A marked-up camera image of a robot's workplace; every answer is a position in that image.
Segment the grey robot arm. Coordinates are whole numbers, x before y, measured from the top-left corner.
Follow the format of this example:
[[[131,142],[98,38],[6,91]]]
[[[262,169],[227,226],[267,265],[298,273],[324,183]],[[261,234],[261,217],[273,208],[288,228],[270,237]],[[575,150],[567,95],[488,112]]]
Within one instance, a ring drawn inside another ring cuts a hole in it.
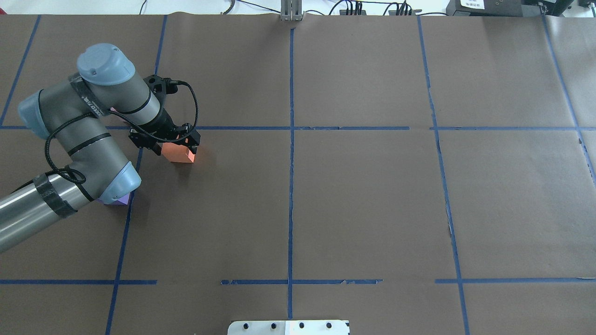
[[[44,141],[48,172],[1,200],[1,251],[17,246],[98,200],[111,204],[136,190],[142,180],[107,130],[102,117],[130,125],[138,148],[161,155],[172,143],[196,153],[197,121],[175,125],[165,100],[183,80],[143,78],[121,49],[95,44],[77,58],[77,72],[42,89],[18,106],[24,125]]]

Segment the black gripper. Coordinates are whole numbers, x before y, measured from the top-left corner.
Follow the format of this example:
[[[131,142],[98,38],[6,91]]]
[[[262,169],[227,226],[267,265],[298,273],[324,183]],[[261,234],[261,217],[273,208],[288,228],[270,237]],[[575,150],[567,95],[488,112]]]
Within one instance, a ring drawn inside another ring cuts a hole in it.
[[[175,125],[165,109],[160,110],[154,120],[139,127],[142,131],[135,128],[129,131],[129,139],[136,147],[150,149],[156,155],[162,155],[161,143],[186,146],[192,154],[196,154],[200,145],[200,134],[194,126],[191,123]]]

